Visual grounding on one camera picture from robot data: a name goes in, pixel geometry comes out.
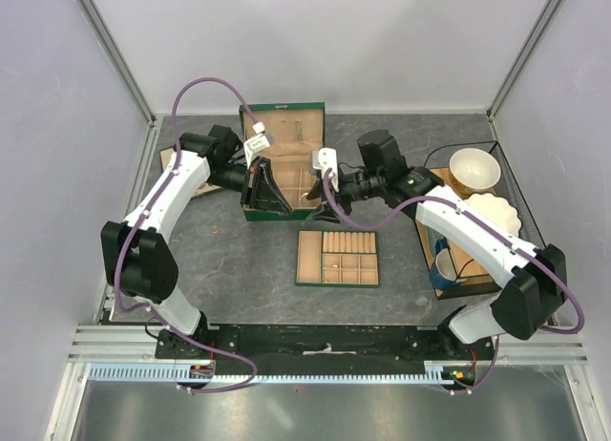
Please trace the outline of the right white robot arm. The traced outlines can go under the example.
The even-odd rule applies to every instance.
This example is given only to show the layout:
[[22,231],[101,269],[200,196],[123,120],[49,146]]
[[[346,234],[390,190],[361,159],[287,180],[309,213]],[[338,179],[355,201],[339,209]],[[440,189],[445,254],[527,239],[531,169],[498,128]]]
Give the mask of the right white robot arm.
[[358,147],[364,164],[349,174],[339,168],[335,150],[313,151],[311,168],[317,181],[309,197],[322,199],[322,210],[333,220],[360,230],[367,226],[350,218],[351,205],[380,198],[390,213],[372,230],[404,213],[465,250],[499,288],[490,300],[450,316],[448,328],[436,337],[444,356],[459,358],[473,343],[493,335],[526,341],[540,329],[552,330],[549,318],[574,298],[567,287],[566,258],[559,248],[537,247],[503,230],[430,169],[408,165],[388,131],[360,136]]

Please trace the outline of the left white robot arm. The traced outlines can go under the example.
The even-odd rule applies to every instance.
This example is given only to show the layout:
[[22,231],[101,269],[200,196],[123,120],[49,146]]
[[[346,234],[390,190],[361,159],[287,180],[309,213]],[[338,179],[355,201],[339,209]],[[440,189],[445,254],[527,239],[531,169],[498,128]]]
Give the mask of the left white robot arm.
[[246,141],[228,127],[215,125],[205,135],[184,133],[151,191],[122,221],[108,221],[100,238],[106,279],[114,289],[116,307],[130,309],[122,298],[148,307],[179,331],[177,348],[199,358],[209,348],[204,314],[178,287],[179,268],[168,242],[178,219],[204,183],[232,190],[246,208],[289,215],[292,208],[262,152],[272,144],[264,125],[253,126]]

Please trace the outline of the green jewelry tray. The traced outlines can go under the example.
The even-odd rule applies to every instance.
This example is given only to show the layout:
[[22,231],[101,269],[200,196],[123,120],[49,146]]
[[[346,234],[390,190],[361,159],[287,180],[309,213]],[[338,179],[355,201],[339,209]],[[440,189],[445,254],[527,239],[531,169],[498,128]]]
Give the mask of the green jewelry tray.
[[302,230],[298,234],[296,285],[377,288],[380,283],[374,232]]

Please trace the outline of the green jewelry box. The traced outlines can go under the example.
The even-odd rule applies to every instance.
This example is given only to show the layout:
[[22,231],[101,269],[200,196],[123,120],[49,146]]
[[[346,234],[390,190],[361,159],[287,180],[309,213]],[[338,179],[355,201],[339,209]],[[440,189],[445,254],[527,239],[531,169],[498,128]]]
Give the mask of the green jewelry box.
[[274,179],[292,207],[290,215],[243,209],[248,221],[304,221],[320,204],[308,202],[306,193],[316,177],[310,172],[311,153],[325,146],[326,106],[323,102],[253,104],[239,108],[242,132],[255,135],[253,117],[261,121],[273,137],[273,144],[262,152],[271,160]]

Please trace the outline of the floral square ceramic plate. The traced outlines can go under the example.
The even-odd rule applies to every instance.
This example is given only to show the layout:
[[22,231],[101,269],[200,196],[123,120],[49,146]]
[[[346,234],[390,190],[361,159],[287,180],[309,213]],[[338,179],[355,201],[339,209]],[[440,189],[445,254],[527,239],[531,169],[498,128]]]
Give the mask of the floral square ceramic plate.
[[[173,147],[167,147],[159,151],[160,166],[162,171],[164,171],[171,164],[171,162],[174,160],[174,156],[175,149]],[[217,185],[202,183],[199,188],[194,192],[193,198],[197,198],[220,190],[221,188]]]

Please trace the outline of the blue mug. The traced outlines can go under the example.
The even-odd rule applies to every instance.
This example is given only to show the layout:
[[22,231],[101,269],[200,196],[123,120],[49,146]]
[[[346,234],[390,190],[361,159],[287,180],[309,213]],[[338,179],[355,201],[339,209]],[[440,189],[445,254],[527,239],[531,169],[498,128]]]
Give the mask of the blue mug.
[[460,286],[466,282],[459,278],[458,270],[454,267],[450,247],[445,239],[439,239],[434,246],[433,263],[429,271],[429,281],[435,290],[446,290]]

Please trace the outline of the yellow ceramic bowl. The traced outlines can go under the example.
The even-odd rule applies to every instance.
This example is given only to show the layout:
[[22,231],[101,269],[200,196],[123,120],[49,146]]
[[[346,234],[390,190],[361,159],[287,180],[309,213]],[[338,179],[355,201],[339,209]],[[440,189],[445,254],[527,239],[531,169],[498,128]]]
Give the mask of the yellow ceramic bowl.
[[462,198],[493,188],[500,180],[501,170],[496,159],[480,149],[456,151],[449,161],[453,189]]

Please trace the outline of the white scalloped plate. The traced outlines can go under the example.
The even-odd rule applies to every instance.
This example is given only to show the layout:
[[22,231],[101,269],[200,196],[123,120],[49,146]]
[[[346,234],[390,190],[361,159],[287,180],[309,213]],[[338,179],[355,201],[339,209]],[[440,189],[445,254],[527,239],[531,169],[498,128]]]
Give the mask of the white scalloped plate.
[[465,202],[504,231],[518,235],[522,222],[514,206],[503,197],[491,193],[472,194]]

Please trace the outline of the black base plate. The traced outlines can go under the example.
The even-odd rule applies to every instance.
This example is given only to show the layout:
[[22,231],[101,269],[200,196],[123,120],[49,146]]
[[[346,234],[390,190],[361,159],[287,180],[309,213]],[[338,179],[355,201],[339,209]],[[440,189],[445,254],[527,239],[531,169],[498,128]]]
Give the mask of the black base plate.
[[444,326],[408,325],[213,325],[202,350],[163,330],[155,357],[169,360],[213,359],[224,371],[252,372],[250,365],[220,355],[222,350],[245,357],[260,371],[417,372],[427,362],[470,364],[490,360],[490,337],[464,345]]

